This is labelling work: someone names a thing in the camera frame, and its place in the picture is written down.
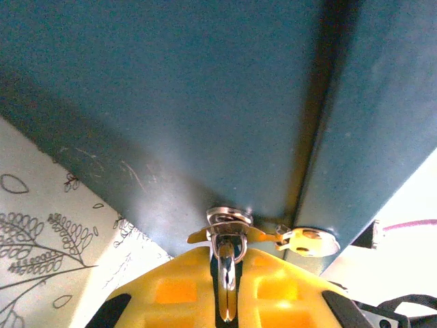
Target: metal hook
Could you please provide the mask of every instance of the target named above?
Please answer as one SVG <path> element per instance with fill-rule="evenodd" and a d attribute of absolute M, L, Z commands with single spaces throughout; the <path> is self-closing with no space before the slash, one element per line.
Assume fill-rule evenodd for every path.
<path fill-rule="evenodd" d="M 237 288 L 234 244 L 225 238 L 218 246 L 218 310 L 226 322 L 237 314 Z"/>

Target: black strap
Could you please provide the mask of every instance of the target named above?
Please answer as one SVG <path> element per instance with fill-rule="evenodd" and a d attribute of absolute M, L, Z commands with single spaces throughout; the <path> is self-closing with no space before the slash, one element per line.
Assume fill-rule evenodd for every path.
<path fill-rule="evenodd" d="M 418 295 L 411 294 L 406 296 L 401 296 L 396 299 L 391 299 L 390 301 L 382 302 L 378 305 L 379 309 L 394 312 L 397 307 L 403 303 L 414 303 L 419 305 L 424 305 L 429 308 L 437 310 L 437 298 L 429 295 Z M 410 318 L 411 328 L 436 328 L 437 327 L 437 315 L 431 316 L 418 316 Z"/>

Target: yellow plastic object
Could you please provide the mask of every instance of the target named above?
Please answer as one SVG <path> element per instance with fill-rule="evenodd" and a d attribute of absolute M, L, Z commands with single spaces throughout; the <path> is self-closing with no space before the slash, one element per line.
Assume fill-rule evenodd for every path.
<path fill-rule="evenodd" d="M 198 247 L 117 290 L 132 296 L 116 328 L 214 328 L 210 248 Z"/>
<path fill-rule="evenodd" d="M 257 249 L 243 260 L 238 292 L 241 328 L 341 328 L 322 291 L 342 289 Z M 210 249 L 198 247 L 118 288 L 130 294 L 116 328 L 213 328 Z"/>

